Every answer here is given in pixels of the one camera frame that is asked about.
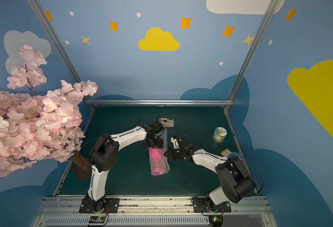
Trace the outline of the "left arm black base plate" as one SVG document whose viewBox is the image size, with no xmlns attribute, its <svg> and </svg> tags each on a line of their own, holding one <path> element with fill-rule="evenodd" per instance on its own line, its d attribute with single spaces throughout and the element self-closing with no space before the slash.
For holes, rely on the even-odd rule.
<svg viewBox="0 0 333 227">
<path fill-rule="evenodd" d="M 82 200 L 79 213 L 117 213 L 119 203 L 119 198 L 103 198 L 93 201 L 87 197 Z"/>
</svg>

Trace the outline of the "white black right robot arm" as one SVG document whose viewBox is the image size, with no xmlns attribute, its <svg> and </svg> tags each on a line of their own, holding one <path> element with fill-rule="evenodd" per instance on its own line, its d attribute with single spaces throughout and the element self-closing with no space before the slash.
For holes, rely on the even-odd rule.
<svg viewBox="0 0 333 227">
<path fill-rule="evenodd" d="M 206 205 L 210 208 L 225 202 L 238 203 L 256 187 L 256 182 L 245 166 L 245 160 L 238 153 L 227 157 L 218 156 L 194 147 L 187 136 L 175 135 L 171 138 L 173 146 L 164 156 L 173 160 L 184 159 L 214 172 L 220 187 L 206 195 Z"/>
</svg>

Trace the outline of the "pink plastic wine glass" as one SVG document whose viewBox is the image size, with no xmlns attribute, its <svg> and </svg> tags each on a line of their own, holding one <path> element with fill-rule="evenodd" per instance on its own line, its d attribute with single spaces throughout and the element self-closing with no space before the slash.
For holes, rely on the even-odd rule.
<svg viewBox="0 0 333 227">
<path fill-rule="evenodd" d="M 149 161 L 151 175 L 158 176 L 166 173 L 166 164 L 163 150 L 161 148 L 149 148 Z"/>
</svg>

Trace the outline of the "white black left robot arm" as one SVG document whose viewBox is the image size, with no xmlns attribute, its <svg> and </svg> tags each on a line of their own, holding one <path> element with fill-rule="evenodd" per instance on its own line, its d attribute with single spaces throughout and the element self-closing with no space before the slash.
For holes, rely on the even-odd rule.
<svg viewBox="0 0 333 227">
<path fill-rule="evenodd" d="M 111 213 L 116 213 L 119 201 L 105 197 L 105 185 L 110 170 L 116 165 L 119 151 L 139 141 L 146 149 L 162 148 L 164 142 L 159 134 L 163 129 L 162 123 L 155 120 L 152 124 L 140 124 L 119 134 L 102 134 L 90 152 L 91 182 L 79 212 L 105 213 L 107 206 L 114 203 Z"/>
</svg>

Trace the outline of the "clear bubble wrap sheet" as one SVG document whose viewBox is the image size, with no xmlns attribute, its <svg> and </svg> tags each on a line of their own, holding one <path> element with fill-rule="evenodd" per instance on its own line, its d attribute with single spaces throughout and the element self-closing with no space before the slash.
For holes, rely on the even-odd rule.
<svg viewBox="0 0 333 227">
<path fill-rule="evenodd" d="M 149 148 L 149 162 L 151 175 L 160 176 L 167 174 L 170 171 L 170 166 L 167 157 L 164 155 L 167 152 L 167 129 L 160 135 L 163 142 L 162 148 Z"/>
</svg>

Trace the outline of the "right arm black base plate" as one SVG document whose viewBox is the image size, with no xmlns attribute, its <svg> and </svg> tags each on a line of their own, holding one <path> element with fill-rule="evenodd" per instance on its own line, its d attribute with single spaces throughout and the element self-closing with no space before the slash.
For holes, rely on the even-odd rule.
<svg viewBox="0 0 333 227">
<path fill-rule="evenodd" d="M 191 202 L 195 213 L 223 213 L 231 212 L 231 206 L 228 201 L 215 205 L 210 198 L 192 197 Z"/>
</svg>

